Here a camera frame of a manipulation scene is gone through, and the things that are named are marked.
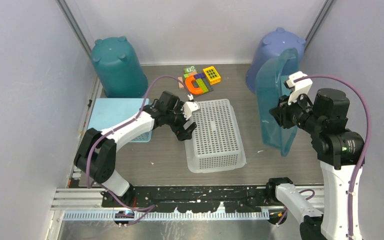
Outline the white plastic basket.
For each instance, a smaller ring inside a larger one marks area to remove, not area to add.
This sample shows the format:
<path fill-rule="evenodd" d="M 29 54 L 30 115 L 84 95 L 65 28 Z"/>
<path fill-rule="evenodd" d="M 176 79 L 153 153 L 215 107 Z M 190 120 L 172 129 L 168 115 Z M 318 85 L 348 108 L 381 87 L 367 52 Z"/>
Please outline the white plastic basket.
<path fill-rule="evenodd" d="M 228 99 L 199 101 L 190 120 L 196 123 L 186 140 L 187 167 L 192 173 L 214 173 L 242 168 L 245 150 L 234 108 Z"/>

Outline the teal bottom basket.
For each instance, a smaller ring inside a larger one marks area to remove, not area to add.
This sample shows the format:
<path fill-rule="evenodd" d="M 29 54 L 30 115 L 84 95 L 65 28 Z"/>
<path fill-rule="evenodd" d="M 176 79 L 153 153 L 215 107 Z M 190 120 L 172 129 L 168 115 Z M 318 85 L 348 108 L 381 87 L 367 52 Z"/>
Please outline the teal bottom basket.
<path fill-rule="evenodd" d="M 278 149 L 283 157 L 289 154 L 298 128 L 296 126 L 289 129 L 282 128 L 270 114 L 270 110 L 278 106 L 280 97 L 291 93 L 284 82 L 289 75 L 299 70 L 299 53 L 295 48 L 289 48 L 279 56 L 267 60 L 255 78 L 262 142 Z"/>

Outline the blue plastic bucket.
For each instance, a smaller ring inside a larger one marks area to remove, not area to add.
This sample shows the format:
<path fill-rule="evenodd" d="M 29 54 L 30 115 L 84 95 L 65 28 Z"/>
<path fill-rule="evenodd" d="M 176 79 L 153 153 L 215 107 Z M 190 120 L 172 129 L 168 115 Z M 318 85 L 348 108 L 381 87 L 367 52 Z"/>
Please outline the blue plastic bucket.
<path fill-rule="evenodd" d="M 256 76 L 262 65 L 272 58 L 279 57 L 287 49 L 295 48 L 298 52 L 298 59 L 304 56 L 306 40 L 298 35 L 278 27 L 276 30 L 267 33 L 259 42 L 251 65 L 245 75 L 245 83 L 248 89 L 256 92 Z"/>

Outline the light blue basket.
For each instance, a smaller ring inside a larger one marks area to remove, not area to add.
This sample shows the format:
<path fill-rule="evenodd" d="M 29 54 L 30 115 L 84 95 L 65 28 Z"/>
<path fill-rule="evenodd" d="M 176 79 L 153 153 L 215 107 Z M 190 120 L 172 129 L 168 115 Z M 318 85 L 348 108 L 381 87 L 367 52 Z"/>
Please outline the light blue basket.
<path fill-rule="evenodd" d="M 98 98 L 81 144 L 90 141 L 93 145 L 100 136 L 111 130 L 115 133 L 111 132 L 107 138 L 115 140 L 118 147 L 127 143 L 149 142 L 155 121 L 146 112 L 138 114 L 142 105 L 149 103 L 148 98 Z"/>

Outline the teal plastic bucket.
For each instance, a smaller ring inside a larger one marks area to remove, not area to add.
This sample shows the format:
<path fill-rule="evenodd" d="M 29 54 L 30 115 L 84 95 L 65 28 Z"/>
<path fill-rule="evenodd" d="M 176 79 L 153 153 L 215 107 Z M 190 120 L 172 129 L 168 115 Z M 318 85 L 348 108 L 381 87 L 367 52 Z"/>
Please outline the teal plastic bucket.
<path fill-rule="evenodd" d="M 126 36 L 95 40 L 90 59 L 107 98 L 145 95 L 148 79 Z"/>

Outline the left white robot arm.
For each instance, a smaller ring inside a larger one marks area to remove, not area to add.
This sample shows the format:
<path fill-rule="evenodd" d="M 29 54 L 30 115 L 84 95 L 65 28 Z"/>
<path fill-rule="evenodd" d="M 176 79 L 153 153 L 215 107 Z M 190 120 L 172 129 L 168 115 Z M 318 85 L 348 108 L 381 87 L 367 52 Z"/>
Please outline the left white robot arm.
<path fill-rule="evenodd" d="M 115 169 L 116 154 L 125 144 L 136 137 L 167 125 L 178 141 L 192 139 L 197 124 L 191 121 L 201 109 L 191 94 L 187 101 L 164 91 L 150 104 L 142 105 L 132 117 L 103 130 L 89 128 L 78 147 L 73 164 L 96 183 L 114 194 L 121 207 L 133 202 L 132 185 Z"/>

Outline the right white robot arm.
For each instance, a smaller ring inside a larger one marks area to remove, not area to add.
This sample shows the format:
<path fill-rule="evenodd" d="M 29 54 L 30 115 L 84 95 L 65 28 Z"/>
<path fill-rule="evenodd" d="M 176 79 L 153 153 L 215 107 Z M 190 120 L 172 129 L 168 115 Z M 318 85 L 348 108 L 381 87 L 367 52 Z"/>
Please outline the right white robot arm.
<path fill-rule="evenodd" d="M 350 101 L 337 89 L 318 90 L 314 101 L 302 93 L 297 101 L 283 95 L 270 114 L 283 128 L 298 127 L 311 137 L 324 181 L 324 210 L 313 207 L 288 177 L 270 178 L 265 198 L 271 205 L 280 203 L 299 223 L 303 240 L 359 240 L 356 224 L 348 219 L 348 198 L 355 197 L 354 168 L 363 151 L 362 136 L 346 128 Z"/>

